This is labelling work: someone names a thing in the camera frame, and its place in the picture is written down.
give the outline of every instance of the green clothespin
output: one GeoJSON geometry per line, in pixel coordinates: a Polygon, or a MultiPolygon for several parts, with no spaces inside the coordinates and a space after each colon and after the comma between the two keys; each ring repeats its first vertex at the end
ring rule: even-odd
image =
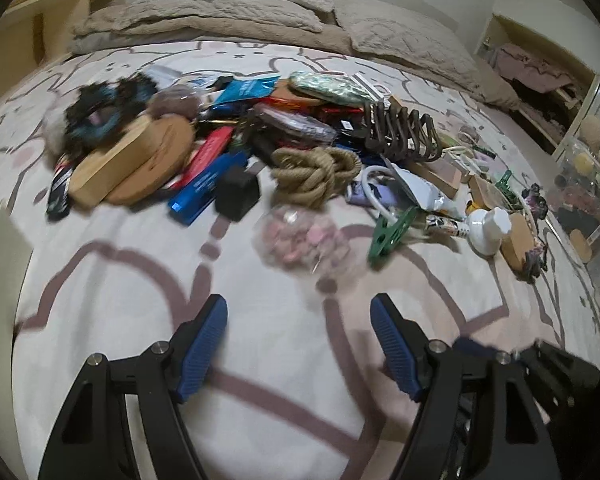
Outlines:
{"type": "Polygon", "coordinates": [[[507,199],[507,202],[509,202],[511,208],[515,211],[519,211],[523,207],[516,194],[512,192],[511,188],[509,187],[509,177],[511,177],[511,170],[505,171],[500,180],[497,181],[495,186],[504,195],[504,198],[507,199]]]}
{"type": "Polygon", "coordinates": [[[410,206],[398,217],[398,221],[389,225],[389,222],[382,215],[378,217],[376,228],[374,229],[371,247],[366,260],[371,266],[376,266],[382,262],[400,243],[402,236],[411,226],[418,214],[417,206],[410,206]]]}

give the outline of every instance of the black cube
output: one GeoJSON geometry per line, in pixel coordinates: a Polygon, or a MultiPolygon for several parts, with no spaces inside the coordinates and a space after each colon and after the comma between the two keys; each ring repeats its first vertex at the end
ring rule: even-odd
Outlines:
{"type": "Polygon", "coordinates": [[[240,166],[232,166],[216,184],[216,212],[239,222],[260,200],[258,177],[240,166]]]}

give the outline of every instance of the white bottle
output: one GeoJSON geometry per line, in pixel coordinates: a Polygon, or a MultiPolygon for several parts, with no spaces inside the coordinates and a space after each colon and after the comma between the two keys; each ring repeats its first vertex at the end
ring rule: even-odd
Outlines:
{"type": "Polygon", "coordinates": [[[469,241],[483,256],[493,256],[500,249],[502,239],[511,231],[509,214],[499,207],[485,211],[472,211],[466,219],[469,224],[469,241]]]}

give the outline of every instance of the screw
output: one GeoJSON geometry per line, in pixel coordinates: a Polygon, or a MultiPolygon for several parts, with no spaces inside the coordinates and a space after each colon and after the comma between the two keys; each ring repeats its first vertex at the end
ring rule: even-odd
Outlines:
{"type": "Polygon", "coordinates": [[[434,354],[442,354],[446,351],[446,343],[440,339],[432,339],[429,341],[429,350],[434,354]]]}
{"type": "Polygon", "coordinates": [[[102,354],[91,354],[87,357],[87,364],[89,366],[98,366],[102,362],[102,354]]]}
{"type": "Polygon", "coordinates": [[[506,352],[496,352],[496,361],[501,365],[508,365],[511,362],[511,355],[506,352]]]}
{"type": "Polygon", "coordinates": [[[168,341],[156,341],[151,345],[151,352],[156,355],[162,355],[169,349],[168,341]]]}

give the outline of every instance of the blue gripper pad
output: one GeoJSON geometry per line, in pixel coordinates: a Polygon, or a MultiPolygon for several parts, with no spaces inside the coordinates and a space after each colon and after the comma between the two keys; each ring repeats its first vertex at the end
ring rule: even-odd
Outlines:
{"type": "Polygon", "coordinates": [[[371,326],[376,332],[376,337],[398,388],[417,401],[422,387],[418,382],[415,358],[387,311],[387,307],[377,296],[371,300],[370,314],[371,326]]]}
{"type": "Polygon", "coordinates": [[[185,402],[202,386],[206,371],[211,364],[211,358],[216,352],[226,328],[226,320],[226,301],[222,296],[216,296],[206,319],[182,359],[180,383],[176,388],[180,402],[185,402]]]}

